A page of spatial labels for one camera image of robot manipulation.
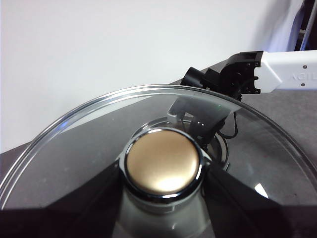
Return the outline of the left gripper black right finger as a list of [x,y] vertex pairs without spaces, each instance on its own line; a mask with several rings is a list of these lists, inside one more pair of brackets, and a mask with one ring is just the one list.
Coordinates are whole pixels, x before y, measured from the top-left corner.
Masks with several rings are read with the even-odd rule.
[[281,205],[210,162],[204,201],[217,238],[315,238],[316,206]]

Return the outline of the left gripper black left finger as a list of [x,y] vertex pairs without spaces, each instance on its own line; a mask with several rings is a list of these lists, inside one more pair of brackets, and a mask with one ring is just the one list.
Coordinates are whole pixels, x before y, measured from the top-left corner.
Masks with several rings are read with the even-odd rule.
[[123,183],[118,162],[42,208],[0,212],[2,238],[109,238],[112,236]]

